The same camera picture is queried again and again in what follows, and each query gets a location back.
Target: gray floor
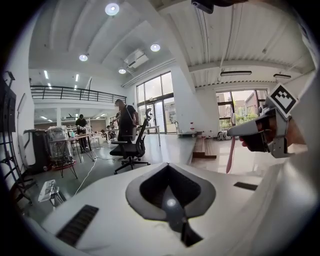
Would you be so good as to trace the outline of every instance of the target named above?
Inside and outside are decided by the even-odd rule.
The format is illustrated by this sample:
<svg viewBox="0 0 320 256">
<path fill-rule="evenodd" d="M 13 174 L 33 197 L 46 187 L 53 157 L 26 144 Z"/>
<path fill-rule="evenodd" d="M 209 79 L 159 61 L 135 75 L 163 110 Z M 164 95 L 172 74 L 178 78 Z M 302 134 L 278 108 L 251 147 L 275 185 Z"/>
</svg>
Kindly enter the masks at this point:
<svg viewBox="0 0 320 256">
<path fill-rule="evenodd" d="M 141 161 L 146 161 L 151 164 L 167 162 L 167 163 L 182 163 L 189 164 L 191 161 L 191 155 L 196 143 L 196 138 L 184 137 L 178 138 L 176 135 L 160 135 L 161 146 L 158 143 L 158 135 L 150 134 L 145 137 L 145 155 L 141 158 Z M 92 168 L 94 162 L 86 155 L 82 155 L 82 163 L 80 163 L 77 153 L 75 153 L 76 164 L 74 169 L 78 179 L 73 175 L 69 169 L 64 169 L 63 178 L 61 177 L 60 171 L 48 171 L 37 174 L 33 178 L 37 181 L 38 187 L 34 186 L 28 190 L 29 195 L 32 198 L 33 205 L 25 206 L 25 201 L 20 202 L 24 207 L 24 213 L 30 216 L 32 219 L 41 223 L 44 218 L 53 210 L 53 207 L 49 201 L 39 203 L 38 196 L 44 182 L 48 180 L 56 180 L 60 191 L 66 197 L 70 199 L 81 183 L 84 181 L 83 185 L 79 191 L 83 190 L 90 184 L 114 175 L 114 170 L 121 166 L 121 159 L 117 156 L 111 156 L 110 151 L 116 147 L 116 145 L 103 143 L 102 149 L 94 149 L 93 151 L 99 158 L 95 162 L 95 166 L 92 169 L 89 176 L 86 178 L 88 172 Z M 135 168 L 139 168 L 144 165 L 135 165 Z M 119 175 L 124 172 L 131 171 L 128 166 L 125 169 L 119 171 Z"/>
</svg>

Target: white ceiling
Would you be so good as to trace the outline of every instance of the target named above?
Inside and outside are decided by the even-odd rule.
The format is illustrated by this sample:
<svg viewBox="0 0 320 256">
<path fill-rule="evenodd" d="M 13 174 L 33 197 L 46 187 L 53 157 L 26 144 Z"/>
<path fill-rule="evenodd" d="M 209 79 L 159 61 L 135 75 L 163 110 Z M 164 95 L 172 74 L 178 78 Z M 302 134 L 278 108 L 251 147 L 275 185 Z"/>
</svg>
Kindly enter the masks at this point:
<svg viewBox="0 0 320 256">
<path fill-rule="evenodd" d="M 214 7 L 203 13 L 189 0 L 127 0 L 119 13 L 105 13 L 108 0 L 53 0 L 44 7 L 35 26 L 29 67 L 33 84 L 74 86 L 80 74 L 84 88 L 91 76 L 115 86 L 176 59 L 192 86 L 231 82 L 289 82 L 314 69 L 293 16 L 266 3 Z M 159 52 L 150 45 L 158 43 Z M 149 61 L 133 75 L 121 75 L 123 60 L 136 49 Z M 80 54 L 89 54 L 86 62 Z M 252 71 L 251 75 L 220 77 L 221 71 Z M 291 79 L 276 79 L 276 73 Z"/>
<path fill-rule="evenodd" d="M 113 117 L 116 115 L 116 113 L 116 110 L 105 110 L 102 108 L 61 108 L 61 119 L 70 119 L 73 122 L 76 119 L 76 114 L 82 114 L 85 118 L 96 118 L 102 114 L 105 114 L 103 117 Z M 56 108 L 36 108 L 34 110 L 34 121 L 36 123 L 49 122 L 41 117 L 45 117 L 48 120 L 52 120 L 55 122 L 57 120 Z"/>
</svg>

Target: wooden step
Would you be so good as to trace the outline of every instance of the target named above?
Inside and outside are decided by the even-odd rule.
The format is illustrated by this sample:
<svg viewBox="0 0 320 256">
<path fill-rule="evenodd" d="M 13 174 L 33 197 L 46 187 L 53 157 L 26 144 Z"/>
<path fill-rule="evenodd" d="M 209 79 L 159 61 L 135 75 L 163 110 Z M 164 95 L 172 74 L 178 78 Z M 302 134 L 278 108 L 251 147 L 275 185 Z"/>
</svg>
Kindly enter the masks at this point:
<svg viewBox="0 0 320 256">
<path fill-rule="evenodd" d="M 216 159 L 214 144 L 212 139 L 197 138 L 193 149 L 193 158 Z"/>
</svg>

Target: sticker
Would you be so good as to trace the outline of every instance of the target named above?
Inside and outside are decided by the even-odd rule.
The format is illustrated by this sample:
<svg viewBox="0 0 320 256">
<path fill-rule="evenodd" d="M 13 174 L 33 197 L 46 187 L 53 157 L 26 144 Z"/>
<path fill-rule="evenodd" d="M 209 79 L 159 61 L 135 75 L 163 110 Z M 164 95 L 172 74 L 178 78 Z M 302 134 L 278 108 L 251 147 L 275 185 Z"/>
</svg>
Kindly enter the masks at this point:
<svg viewBox="0 0 320 256">
<path fill-rule="evenodd" d="M 268 97 L 285 118 L 290 116 L 290 111 L 298 104 L 298 99 L 282 83 L 278 83 Z"/>
</svg>

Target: wall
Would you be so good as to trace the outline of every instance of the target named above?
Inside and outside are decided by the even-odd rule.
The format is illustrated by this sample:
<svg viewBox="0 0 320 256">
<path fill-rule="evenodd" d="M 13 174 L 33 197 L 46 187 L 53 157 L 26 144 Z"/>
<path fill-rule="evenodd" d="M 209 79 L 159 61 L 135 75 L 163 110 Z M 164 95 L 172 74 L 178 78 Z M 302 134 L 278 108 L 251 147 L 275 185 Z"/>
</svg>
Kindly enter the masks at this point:
<svg viewBox="0 0 320 256">
<path fill-rule="evenodd" d="M 287 89 L 297 98 L 300 97 L 301 93 L 303 92 L 304 88 L 306 87 L 306 84 L 311 81 L 311 79 L 314 77 L 315 71 L 311 71 L 305 75 L 302 75 L 288 83 L 285 84 Z"/>
<path fill-rule="evenodd" d="M 17 163 L 19 168 L 22 167 L 22 160 L 19 154 L 19 146 L 18 146 L 18 137 L 22 138 L 22 134 L 24 130 L 33 129 L 34 128 L 34 102 L 31 97 L 30 84 L 29 84 L 29 47 L 32 32 L 36 23 L 38 16 L 35 16 L 25 27 L 23 32 L 20 35 L 19 40 L 16 42 L 16 45 L 12 49 L 10 54 L 8 63 L 6 64 L 5 71 L 11 71 L 15 81 L 13 81 L 11 89 L 16 94 L 16 104 L 15 104 L 15 130 L 16 132 L 12 133 L 13 137 L 13 147 L 17 159 Z M 4 79 L 8 78 L 8 75 L 2 74 Z M 26 94 L 26 101 L 24 107 L 22 109 L 21 114 L 19 115 L 19 127 L 18 127 L 18 106 L 22 99 L 23 94 Z M 33 145 L 29 143 L 26 148 L 28 154 L 26 155 L 26 161 L 29 165 L 35 163 L 35 156 L 33 152 Z M 4 158 L 4 150 L 1 146 L 0 148 L 1 159 Z M 1 164 L 1 168 L 3 168 L 3 172 L 7 173 L 9 168 L 5 164 Z M 6 182 L 9 188 L 14 184 L 14 179 L 10 175 L 6 178 Z"/>
</svg>

